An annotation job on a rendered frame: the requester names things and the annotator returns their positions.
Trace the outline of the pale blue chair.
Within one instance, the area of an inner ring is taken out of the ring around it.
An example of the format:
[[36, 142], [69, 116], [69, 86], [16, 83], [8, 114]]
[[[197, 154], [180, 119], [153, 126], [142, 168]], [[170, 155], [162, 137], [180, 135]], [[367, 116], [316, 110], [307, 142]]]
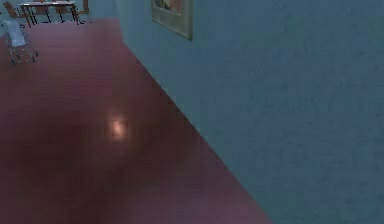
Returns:
[[3, 20], [6, 45], [11, 57], [11, 63], [16, 65], [22, 61], [36, 62], [39, 53], [33, 47], [22, 24], [18, 20]]

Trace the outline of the brown wooden table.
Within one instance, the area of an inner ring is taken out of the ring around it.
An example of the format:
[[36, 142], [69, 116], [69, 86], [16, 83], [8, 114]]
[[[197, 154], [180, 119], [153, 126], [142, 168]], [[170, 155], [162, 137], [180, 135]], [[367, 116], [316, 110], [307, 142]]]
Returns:
[[73, 20], [76, 24], [79, 24], [78, 12], [76, 9], [75, 1], [56, 1], [56, 2], [23, 2], [19, 4], [20, 9], [22, 10], [23, 15], [25, 16], [27, 25], [32, 27], [36, 24], [36, 19], [34, 14], [30, 11], [31, 8], [44, 8], [47, 10], [49, 7], [69, 7], [71, 9], [71, 14]]

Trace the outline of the framed wall picture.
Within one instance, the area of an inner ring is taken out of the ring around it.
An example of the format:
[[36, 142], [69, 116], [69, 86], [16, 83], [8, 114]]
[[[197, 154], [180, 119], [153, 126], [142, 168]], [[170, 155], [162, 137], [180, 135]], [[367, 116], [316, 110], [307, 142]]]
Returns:
[[152, 20], [191, 41], [194, 0], [151, 0]]

